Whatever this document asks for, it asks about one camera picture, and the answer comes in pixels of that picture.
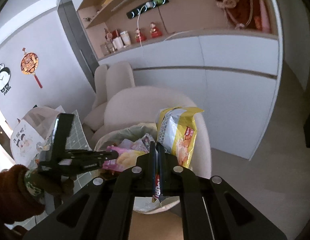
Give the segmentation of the brown gloved left hand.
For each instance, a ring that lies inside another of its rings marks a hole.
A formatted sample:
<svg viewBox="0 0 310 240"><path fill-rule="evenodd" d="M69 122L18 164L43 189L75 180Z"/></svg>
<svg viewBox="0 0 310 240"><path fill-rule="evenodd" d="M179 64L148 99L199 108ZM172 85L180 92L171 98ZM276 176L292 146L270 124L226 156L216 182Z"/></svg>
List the brown gloved left hand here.
<svg viewBox="0 0 310 240"><path fill-rule="evenodd" d="M0 239L22 239L25 228L9 229L6 225L41 215L46 192L66 200L73 194L74 180L75 176L65 181L45 178L20 164L0 172Z"/></svg>

